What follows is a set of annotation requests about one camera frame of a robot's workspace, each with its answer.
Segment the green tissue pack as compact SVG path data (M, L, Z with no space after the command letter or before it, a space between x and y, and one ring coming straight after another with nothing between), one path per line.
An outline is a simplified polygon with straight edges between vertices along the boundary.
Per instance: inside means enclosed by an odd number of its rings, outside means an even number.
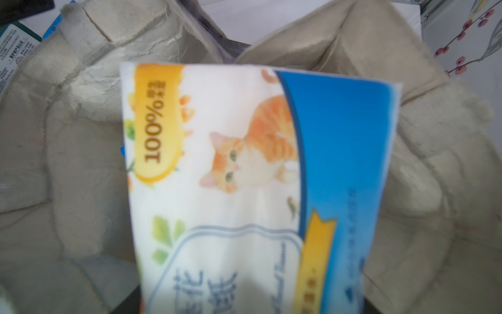
M22 61L42 38L19 22L1 26L1 95Z

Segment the beige canvas tote bag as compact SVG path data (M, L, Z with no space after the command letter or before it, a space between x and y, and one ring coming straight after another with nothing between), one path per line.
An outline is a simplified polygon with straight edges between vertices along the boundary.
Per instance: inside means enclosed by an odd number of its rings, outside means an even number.
M85 1L1 97L1 299L14 313L132 303L118 63L249 61L405 87L364 290L382 313L501 312L501 157L491 111L440 74L388 1L333 1L245 47L197 1Z

